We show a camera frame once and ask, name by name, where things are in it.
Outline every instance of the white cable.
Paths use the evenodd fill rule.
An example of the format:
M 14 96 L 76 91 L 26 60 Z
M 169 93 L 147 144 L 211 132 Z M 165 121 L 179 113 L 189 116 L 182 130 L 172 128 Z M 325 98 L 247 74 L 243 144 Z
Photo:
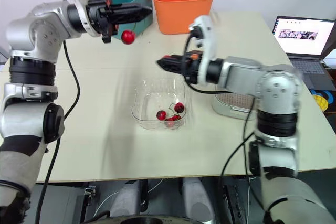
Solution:
M 152 190 L 156 189 L 161 184 L 162 181 L 163 179 L 161 179 L 160 182 L 156 186 L 154 186 L 152 189 L 148 190 L 147 193 L 150 193 Z
M 105 200 L 103 200 L 103 202 L 99 205 L 99 207 L 97 208 L 96 212 L 94 213 L 93 216 L 96 216 L 96 214 L 98 213 L 99 211 L 99 208 L 105 203 L 106 200 L 108 200 L 110 197 L 112 197 L 113 195 L 117 194 L 118 191 L 116 191 L 115 193 L 111 194 L 110 196 L 108 196 Z
M 250 183 L 248 183 L 248 189 L 247 189 L 247 216 L 246 216 L 246 224 L 248 224 L 248 216 L 250 214 Z
M 151 192 L 152 190 L 156 189 L 160 184 L 161 182 L 163 181 L 163 178 L 160 180 L 160 182 L 158 182 L 158 184 L 156 186 L 154 186 L 152 189 L 148 190 L 147 193 Z M 103 202 L 99 205 L 99 207 L 97 208 L 96 212 L 94 213 L 93 216 L 96 216 L 96 214 L 98 213 L 100 207 L 105 203 L 106 200 L 108 200 L 110 197 L 112 197 L 113 195 L 117 194 L 118 191 L 116 191 L 115 193 L 111 194 L 110 196 L 108 196 L 105 200 L 103 200 Z

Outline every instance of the laptop screen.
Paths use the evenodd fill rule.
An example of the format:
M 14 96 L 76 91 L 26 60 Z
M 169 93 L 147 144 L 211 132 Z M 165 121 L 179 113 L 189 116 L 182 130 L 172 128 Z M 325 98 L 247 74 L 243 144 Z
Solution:
M 321 55 L 333 20 L 277 17 L 273 34 L 287 54 Z

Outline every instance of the black cable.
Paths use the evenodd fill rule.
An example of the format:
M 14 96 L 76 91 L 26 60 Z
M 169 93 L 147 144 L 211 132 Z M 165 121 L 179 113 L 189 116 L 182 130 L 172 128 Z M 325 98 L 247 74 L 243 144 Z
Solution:
M 246 138 L 244 139 L 244 141 L 242 143 L 240 143 L 236 148 L 235 150 L 231 153 L 231 155 L 229 156 L 229 158 L 226 160 L 225 162 L 225 165 L 222 169 L 222 172 L 221 172 L 221 175 L 219 176 L 219 188 L 220 190 L 222 191 L 222 184 L 223 184 L 223 176 L 224 176 L 224 172 L 225 172 L 225 169 L 227 167 L 227 165 L 229 164 L 231 158 L 236 154 L 236 152 L 245 144 L 246 141 L 248 141 L 250 139 L 250 137 L 253 136 L 253 132 Z
M 252 193 L 252 195 L 253 195 L 253 197 L 255 198 L 255 200 L 256 200 L 256 202 L 258 203 L 258 205 L 262 208 L 262 209 L 264 209 L 264 207 L 263 207 L 263 205 L 262 205 L 262 203 L 261 203 L 261 201 L 260 201 L 260 199 L 257 197 L 257 194 L 255 193 L 255 191 L 254 191 L 254 189 L 252 188 L 252 186 L 251 186 L 251 181 L 250 181 L 250 179 L 249 179 L 249 175 L 248 175 L 248 172 L 247 172 L 247 162 L 246 162 L 246 146 L 245 146 L 245 132 L 246 132 L 246 126 L 247 126 L 247 122 L 248 122 L 248 119 L 249 119 L 249 117 L 250 117 L 250 115 L 251 115 L 251 112 L 252 112 L 252 109 L 253 109 L 253 106 L 254 106 L 254 103 L 255 103 L 255 98 L 253 98 L 253 100 L 252 100 L 252 104 L 251 104 L 251 108 L 250 108 L 250 111 L 248 112 L 248 115 L 247 115 L 247 117 L 246 117 L 246 120 L 245 120 L 245 123 L 244 123 L 244 129 L 243 129 L 243 142 L 242 142 L 242 144 L 243 144 L 243 149 L 244 149 L 244 167 L 245 167 L 245 175 L 246 175 L 246 180 L 247 180 L 247 183 L 248 183 L 248 185 L 249 185 L 249 187 L 250 187 L 250 190 L 251 190 L 251 193 Z
M 5 54 L 3 54 L 3 53 L 0 52 L 0 55 L 2 55 L 4 58 L 6 58 L 7 60 L 9 60 L 9 58 L 7 56 L 5 56 Z
M 189 47 L 189 44 L 190 44 L 190 40 L 195 37 L 193 34 L 192 34 L 193 31 L 190 32 L 186 42 L 185 42 L 185 46 L 184 46 L 184 50 L 183 50 L 183 55 L 182 55 L 182 61 L 181 61 L 181 74 L 183 75 L 184 77 L 184 80 L 185 80 L 185 83 L 188 85 L 189 88 L 191 88 L 192 90 L 198 92 L 198 93 L 202 93 L 202 94 L 227 94 L 227 93 L 231 93 L 231 92 L 228 92 L 228 91 L 205 91 L 205 90 L 200 90 L 200 89 L 197 89 L 195 87 L 193 87 L 190 82 L 186 79 L 186 66 L 185 66 L 185 59 L 186 59 L 186 54 L 187 54 L 187 51 L 188 51 L 188 47 Z
M 96 220 L 99 220 L 101 217 L 103 217 L 104 215 L 106 215 L 106 218 L 109 218 L 110 217 L 110 211 L 103 211 L 103 212 L 100 212 L 99 214 L 97 214 L 96 216 L 94 216 L 92 219 L 89 219 L 85 222 L 82 222 L 82 224 L 86 224 L 86 223 L 90 223 L 90 222 L 93 222 L 93 221 L 96 221 Z
M 76 86 L 77 86 L 77 96 L 76 96 L 76 99 L 73 102 L 72 106 L 67 111 L 67 113 L 65 114 L 65 116 L 64 116 L 64 120 L 65 120 L 68 117 L 68 115 L 70 114 L 70 112 L 74 109 L 74 107 L 76 106 L 76 104 L 78 103 L 78 100 L 79 100 L 79 97 L 80 97 L 80 86 L 79 86 L 79 82 L 78 82 L 76 73 L 75 73 L 75 71 L 74 71 L 74 69 L 72 67 L 72 64 L 71 64 L 71 61 L 70 61 L 70 58 L 69 58 L 69 54 L 68 54 L 67 44 L 66 44 L 65 41 L 63 41 L 63 47 L 64 47 L 65 56 L 67 58 L 67 61 L 68 61 L 71 73 L 72 73 L 72 75 L 74 77 L 74 80 L 75 80 Z M 58 154 L 60 142 L 61 142 L 61 138 L 59 138 L 56 141 L 55 151 L 54 151 L 53 157 L 51 159 L 51 162 L 50 162 L 50 165 L 49 165 L 49 168 L 48 168 L 46 179 L 44 180 L 44 183 L 43 183 L 42 191 L 41 191 L 41 194 L 40 194 L 40 199 L 38 201 L 38 205 L 37 205 L 37 209 L 36 209 L 36 214 L 35 214 L 35 224 L 39 224 L 40 223 L 42 204 L 43 204 L 43 200 L 44 200 L 44 197 L 45 197 L 45 194 L 46 194 L 46 191 L 47 191 L 47 186 L 49 184 L 49 179 L 50 179 L 50 176 L 51 176 L 51 172 L 53 171 L 55 160 L 56 160 L 56 157 L 57 157 L 57 154 Z

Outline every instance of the metal bracket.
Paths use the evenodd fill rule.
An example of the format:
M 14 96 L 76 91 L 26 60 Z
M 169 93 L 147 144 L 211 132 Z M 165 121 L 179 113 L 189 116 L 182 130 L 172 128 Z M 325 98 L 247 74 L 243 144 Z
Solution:
M 298 151 L 298 142 L 300 138 L 298 131 L 296 131 L 296 133 L 293 136 L 287 136 L 287 137 L 267 135 L 261 132 L 259 129 L 255 129 L 254 133 L 256 138 L 258 140 L 262 140 L 261 143 L 266 146 L 274 148 L 290 149 L 295 153 Z
M 91 205 L 92 198 L 96 196 L 96 187 L 95 186 L 88 186 L 85 188 L 84 191 L 84 198 L 86 202 L 86 206 Z
M 4 86 L 4 98 L 1 103 L 0 112 L 3 113 L 7 101 L 12 98 L 22 100 L 47 100 L 53 101 L 58 97 L 56 86 L 34 85 L 24 83 L 6 83 Z
M 239 199 L 237 186 L 226 185 L 224 188 L 232 223 L 246 224 L 245 208 Z

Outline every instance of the laptop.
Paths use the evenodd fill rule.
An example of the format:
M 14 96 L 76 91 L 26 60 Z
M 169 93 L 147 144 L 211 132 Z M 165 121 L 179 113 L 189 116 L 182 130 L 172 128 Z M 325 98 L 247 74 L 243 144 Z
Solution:
M 336 90 L 320 63 L 335 20 L 278 16 L 273 34 L 308 89 Z

